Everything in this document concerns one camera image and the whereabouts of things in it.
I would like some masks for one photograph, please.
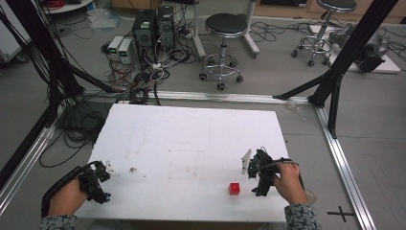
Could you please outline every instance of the round stool seat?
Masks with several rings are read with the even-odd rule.
[[[206,30],[213,35],[239,37],[245,34],[247,28],[244,19],[230,13],[218,13],[206,19]]]
[[[354,0],[317,0],[320,7],[334,12],[353,12],[356,8]]]

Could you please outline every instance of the caster wheel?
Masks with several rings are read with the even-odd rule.
[[[307,65],[311,67],[314,65],[314,63],[315,63],[314,60],[310,60]]]
[[[232,67],[232,68],[236,68],[236,67],[237,67],[237,63],[232,60],[232,61],[230,61],[229,66]]]
[[[206,74],[199,74],[199,78],[200,78],[202,81],[205,81],[205,80],[207,79],[207,75],[206,75]]]
[[[218,89],[218,90],[222,91],[222,90],[224,90],[225,88],[226,88],[226,85],[225,85],[224,83],[218,83],[218,84],[217,84],[217,89]]]
[[[21,63],[28,63],[28,58],[26,57],[25,54],[18,54],[17,56],[15,56],[15,58],[20,61]]]
[[[243,76],[238,76],[237,77],[237,82],[242,82],[244,81],[244,77]]]
[[[209,65],[215,65],[215,61],[214,61],[213,58],[208,59],[208,60],[207,60],[207,63],[208,63]]]
[[[293,58],[297,57],[297,56],[298,56],[298,51],[297,51],[297,50],[292,51],[291,56],[292,56]]]
[[[323,64],[324,64],[324,65],[328,65],[328,63],[329,63],[329,59],[323,60]]]

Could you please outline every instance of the floor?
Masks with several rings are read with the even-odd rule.
[[[85,12],[78,11],[56,19],[62,23],[80,21]],[[286,27],[297,20],[255,18],[254,21]],[[92,76],[105,80],[108,61],[101,53],[101,46],[113,35],[125,35],[132,21],[122,19],[120,27],[109,30],[87,27],[87,22],[75,24],[74,33],[62,38],[63,44],[75,59]],[[406,26],[385,25],[388,30],[406,35]],[[320,58],[316,65],[307,66],[309,54],[300,52],[296,58],[290,53],[304,34],[287,31],[276,34],[276,41],[257,42],[260,54],[257,58],[247,52],[242,40],[229,42],[229,52],[239,61],[244,82],[226,80],[226,90],[218,92],[215,79],[201,81],[198,72],[201,63],[181,64],[170,68],[170,77],[160,84],[159,91],[199,92],[210,94],[278,95],[325,73],[327,67]],[[253,34],[253,39],[260,38]],[[405,38],[391,34],[391,40],[406,43]],[[219,47],[216,38],[202,36],[204,48],[212,53]],[[389,52],[388,56],[402,69],[397,74],[363,74],[347,72],[342,82],[337,117],[337,135],[349,161],[357,185],[364,197],[376,229],[403,229],[406,225],[406,62]],[[95,87],[83,80],[79,83],[89,91]],[[14,61],[0,69],[0,167],[18,148],[31,127],[47,106],[46,84],[39,78],[31,64]],[[310,96],[310,89],[299,96]],[[257,103],[197,103],[162,100],[163,105],[226,107],[238,109],[273,110],[277,112],[282,134],[292,159],[301,163],[304,184],[316,194],[314,204],[318,219],[325,229],[358,229],[353,216],[345,221],[341,216],[327,212],[353,213],[345,188],[335,168],[317,115],[311,105],[298,105],[301,112],[286,105]],[[67,163],[52,169],[35,164],[21,188],[0,217],[1,229],[33,229],[40,222],[40,199],[46,190],[76,165],[87,163],[92,146],[86,145]],[[54,164],[73,153],[63,141],[56,141],[44,162]],[[92,219],[79,220],[79,229],[90,229]],[[258,223],[199,223],[134,221],[126,223],[136,229],[258,229]]]

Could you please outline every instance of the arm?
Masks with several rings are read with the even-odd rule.
[[[74,214],[86,198],[79,180],[70,181],[51,199],[48,217],[42,219],[40,229],[75,229],[77,217]]]
[[[284,163],[278,165],[281,177],[274,175],[274,184],[278,193],[289,202],[284,208],[287,229],[322,229],[316,219],[314,209],[307,204],[305,191],[299,180],[300,168],[298,165]]]

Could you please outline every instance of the white board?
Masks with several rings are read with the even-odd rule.
[[[111,201],[85,202],[93,219],[285,221],[288,203],[275,187],[241,174],[248,149],[288,157],[273,111],[114,104],[90,161],[110,161],[118,175],[101,184]],[[239,195],[229,185],[239,183]]]

